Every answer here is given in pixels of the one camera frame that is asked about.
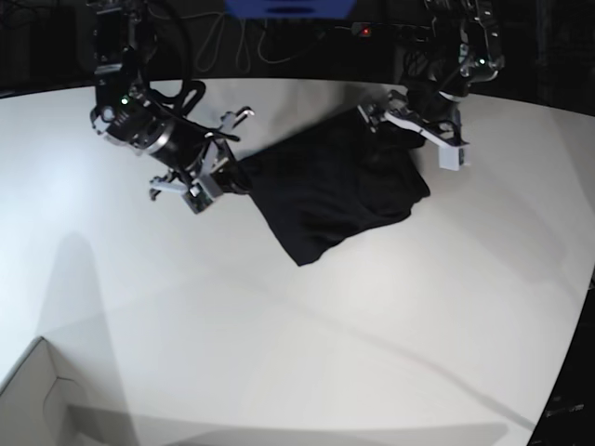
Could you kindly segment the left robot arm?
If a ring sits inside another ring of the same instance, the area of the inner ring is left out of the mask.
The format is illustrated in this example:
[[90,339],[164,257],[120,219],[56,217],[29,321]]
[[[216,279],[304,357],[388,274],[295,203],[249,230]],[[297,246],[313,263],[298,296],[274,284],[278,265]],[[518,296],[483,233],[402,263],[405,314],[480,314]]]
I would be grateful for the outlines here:
[[405,112],[429,125],[456,123],[458,104],[474,84],[505,66],[496,1],[425,1],[425,36],[402,59]]

